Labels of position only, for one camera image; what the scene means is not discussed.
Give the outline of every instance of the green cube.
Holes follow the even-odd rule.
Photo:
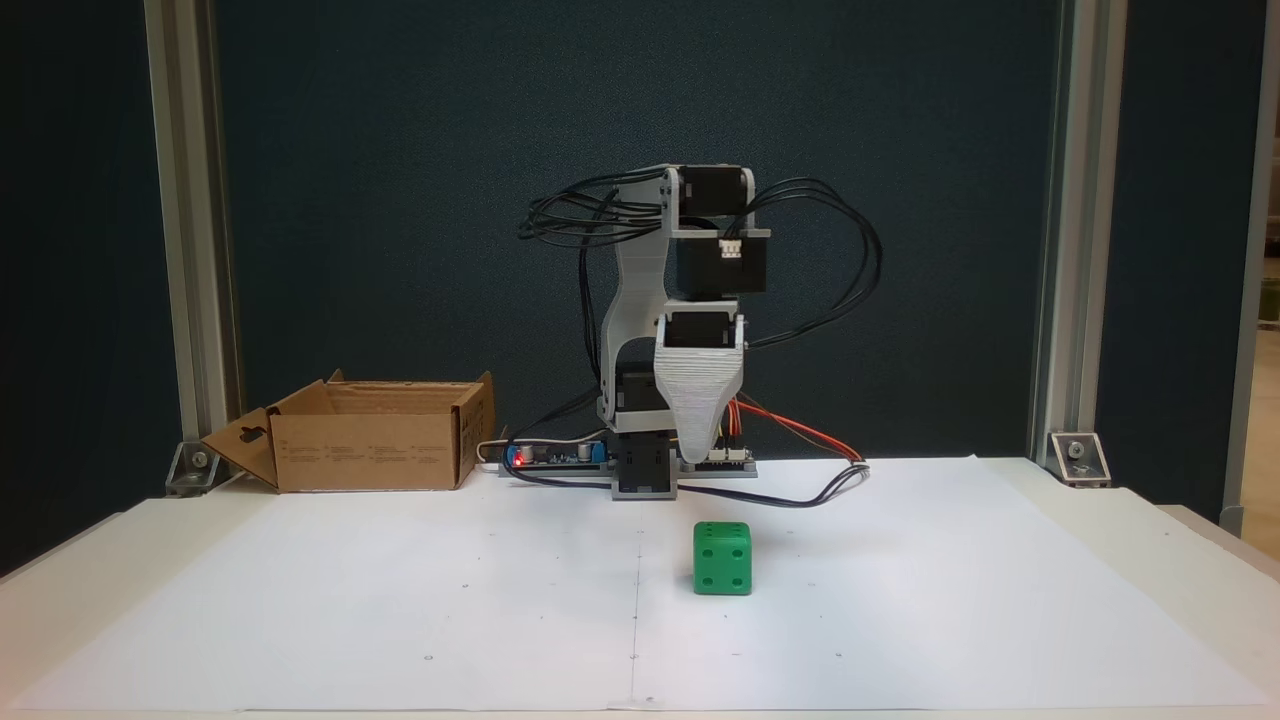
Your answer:
[[[751,528],[746,523],[694,525],[694,592],[751,593]]]

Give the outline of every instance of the table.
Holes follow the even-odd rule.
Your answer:
[[[1272,698],[1280,698],[1280,583],[1170,514],[1126,489],[1070,489],[1021,459],[983,461],[1042,512],[1079,538],[1103,562],[1158,603]],[[197,500],[151,500],[20,570],[0,585],[0,706],[56,667],[122,614],[164,585],[219,538],[275,496],[239,480]],[[125,714],[8,711],[0,717],[81,719]],[[316,717],[319,714],[247,712],[251,717]],[[335,714],[326,712],[326,717]],[[344,717],[361,714],[337,714]],[[383,717],[385,714],[369,716]],[[476,714],[404,714],[474,717]],[[494,712],[484,717],[552,717],[558,714]],[[618,711],[575,714],[617,717]],[[694,714],[673,714],[692,716]],[[772,717],[795,712],[769,712]],[[854,716],[823,712],[822,716]],[[859,720],[908,719],[915,711],[861,711]],[[1181,719],[1280,717],[1280,703],[1222,708],[1128,708],[929,712],[942,720],[975,717]],[[187,714],[206,717],[207,714]]]

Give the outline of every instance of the red wire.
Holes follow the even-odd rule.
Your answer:
[[[742,409],[742,407],[745,407],[748,410],[748,413],[754,413],[754,414],[760,415],[763,418],[772,418],[774,421],[782,423],[783,425],[795,428],[795,429],[797,429],[797,430],[800,430],[803,433],[809,433],[810,436],[813,436],[815,438],[819,438],[823,442],[826,442],[827,445],[832,446],[833,448],[836,448],[837,451],[840,451],[841,455],[844,455],[845,457],[847,457],[850,460],[858,460],[858,461],[860,461],[863,459],[863,456],[859,455],[859,452],[856,450],[854,450],[852,447],[850,447],[849,445],[846,445],[846,443],[844,443],[844,442],[841,442],[841,441],[838,441],[838,439],[836,439],[836,438],[833,438],[833,437],[831,437],[831,436],[828,436],[826,433],[818,432],[818,430],[810,428],[809,425],[800,424],[800,423],[792,420],[791,418],[783,418],[782,415],[778,415],[776,413],[769,413],[768,410],[765,410],[763,407],[756,407],[755,405],[751,405],[749,402],[742,402],[741,400],[737,400],[737,398],[730,400],[730,404],[735,409]]]

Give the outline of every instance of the white connector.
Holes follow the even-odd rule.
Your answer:
[[[721,259],[722,260],[736,260],[742,256],[742,241],[730,240],[727,237],[721,238]]]

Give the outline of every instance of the metal bracket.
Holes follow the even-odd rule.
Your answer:
[[[1097,433],[1050,433],[1050,470],[1073,488],[1111,487],[1111,469]]]
[[[165,497],[200,497],[232,477],[232,464],[202,442],[179,442],[164,482]]]

